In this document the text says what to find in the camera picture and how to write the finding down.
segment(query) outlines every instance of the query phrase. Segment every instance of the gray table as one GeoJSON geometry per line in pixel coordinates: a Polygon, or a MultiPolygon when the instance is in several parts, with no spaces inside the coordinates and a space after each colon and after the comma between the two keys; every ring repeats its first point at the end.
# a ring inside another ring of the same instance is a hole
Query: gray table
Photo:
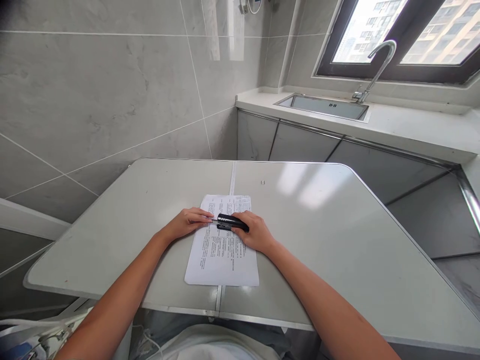
{"type": "MultiPolygon", "coordinates": [[[[38,260],[25,285],[99,299],[180,209],[198,206],[205,194],[229,192],[250,195],[253,211],[276,239],[386,338],[480,348],[480,321],[341,164],[138,160],[38,260]]],[[[262,254],[258,287],[187,285],[192,240],[190,235],[176,242],[162,258],[144,308],[312,329],[297,297],[262,254]]]]}

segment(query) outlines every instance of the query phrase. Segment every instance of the faucet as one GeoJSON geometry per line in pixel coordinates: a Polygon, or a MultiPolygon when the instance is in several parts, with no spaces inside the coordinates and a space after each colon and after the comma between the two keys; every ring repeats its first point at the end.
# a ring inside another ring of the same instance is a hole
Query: faucet
{"type": "Polygon", "coordinates": [[[389,50],[388,50],[388,55],[385,59],[385,61],[383,62],[383,64],[381,65],[380,69],[378,70],[378,72],[376,73],[376,75],[373,77],[373,79],[370,81],[370,84],[368,84],[368,86],[366,87],[365,90],[363,91],[360,91],[360,88],[362,87],[362,85],[360,85],[357,89],[357,91],[355,91],[353,93],[353,95],[351,96],[352,99],[357,99],[357,104],[362,104],[365,99],[367,98],[367,96],[370,94],[370,91],[372,90],[372,88],[374,87],[375,83],[377,82],[377,80],[379,79],[380,75],[384,72],[385,68],[387,67],[387,65],[390,63],[390,61],[392,60],[392,58],[394,57],[394,54],[395,54],[395,50],[397,50],[397,43],[395,42],[395,40],[387,40],[387,41],[384,41],[382,42],[380,45],[378,45],[376,48],[374,48],[372,50],[372,52],[370,53],[370,55],[368,55],[368,58],[371,59],[374,57],[374,55],[383,47],[386,47],[388,46],[389,47],[389,50]]]}

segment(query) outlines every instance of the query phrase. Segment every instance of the window glass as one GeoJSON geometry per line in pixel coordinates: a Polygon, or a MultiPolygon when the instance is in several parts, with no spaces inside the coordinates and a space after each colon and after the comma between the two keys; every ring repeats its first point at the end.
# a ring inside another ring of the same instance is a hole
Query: window glass
{"type": "Polygon", "coordinates": [[[479,30],[479,0],[444,1],[401,64],[461,64],[480,44],[472,37],[479,30]]]}
{"type": "Polygon", "coordinates": [[[358,0],[333,57],[333,63],[364,63],[389,33],[407,0],[358,0]]]}

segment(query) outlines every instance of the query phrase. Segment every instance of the hand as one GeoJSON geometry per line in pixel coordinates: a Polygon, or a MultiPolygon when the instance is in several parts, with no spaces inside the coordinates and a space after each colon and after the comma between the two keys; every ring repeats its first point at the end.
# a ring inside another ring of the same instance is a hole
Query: hand
{"type": "Polygon", "coordinates": [[[265,254],[277,242],[260,216],[251,211],[234,212],[232,216],[239,218],[250,228],[248,232],[238,227],[231,228],[249,248],[265,254]]]}
{"type": "Polygon", "coordinates": [[[195,231],[205,224],[211,223],[214,215],[198,207],[183,209],[156,235],[165,239],[169,244],[175,239],[181,238],[195,231]]]}

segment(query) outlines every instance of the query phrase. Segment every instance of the sink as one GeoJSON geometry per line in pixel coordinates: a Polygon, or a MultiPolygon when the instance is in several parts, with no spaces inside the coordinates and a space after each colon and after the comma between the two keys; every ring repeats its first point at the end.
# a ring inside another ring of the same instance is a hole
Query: sink
{"type": "Polygon", "coordinates": [[[305,110],[317,114],[326,114],[362,123],[368,123],[369,117],[367,117],[368,105],[358,104],[356,102],[329,100],[300,93],[294,93],[276,102],[274,105],[305,110]]]}

